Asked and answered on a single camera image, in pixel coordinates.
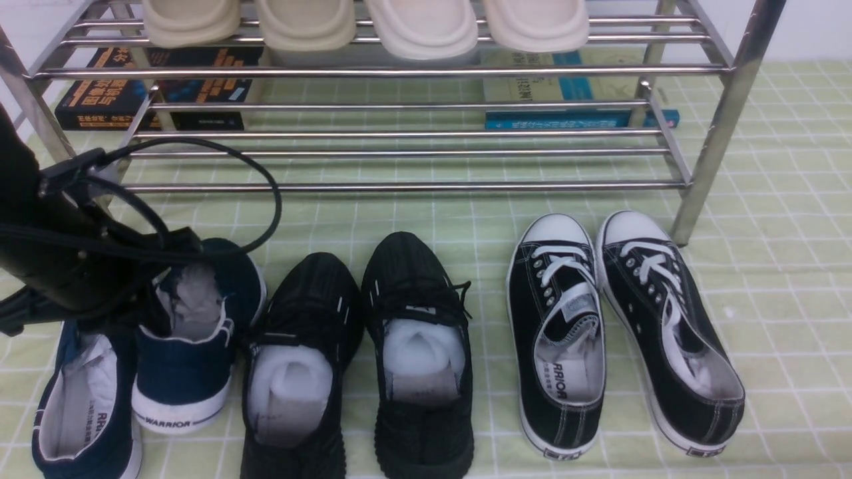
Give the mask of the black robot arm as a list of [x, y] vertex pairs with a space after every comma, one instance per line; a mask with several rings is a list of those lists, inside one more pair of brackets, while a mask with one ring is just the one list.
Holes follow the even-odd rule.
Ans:
[[189, 228], [140, 234], [110, 220], [89, 196], [42, 187], [51, 177], [2, 112], [2, 270], [23, 283], [2, 300], [2, 334], [67, 321], [83, 333], [128, 333], [145, 321], [163, 325], [152, 280], [201, 254]]

